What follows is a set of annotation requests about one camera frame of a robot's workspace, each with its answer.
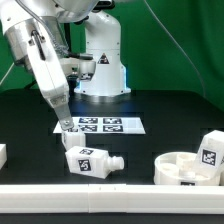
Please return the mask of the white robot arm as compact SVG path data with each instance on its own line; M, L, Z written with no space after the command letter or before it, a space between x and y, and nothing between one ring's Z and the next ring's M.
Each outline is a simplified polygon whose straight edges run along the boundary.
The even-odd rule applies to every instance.
M0 0L0 23L14 63L34 75L64 130L74 127L69 76L78 79L78 96L94 102L130 92L120 60L121 26L105 12L114 6L115 0ZM62 23L85 25L84 53L71 52Z

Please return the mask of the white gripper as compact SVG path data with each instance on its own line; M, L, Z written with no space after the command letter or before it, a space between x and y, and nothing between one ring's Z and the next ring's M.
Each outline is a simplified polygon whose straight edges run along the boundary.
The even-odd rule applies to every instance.
M28 59L42 96L54 108L63 130L74 127L68 106L69 87L56 51L48 35L31 32L27 44Z

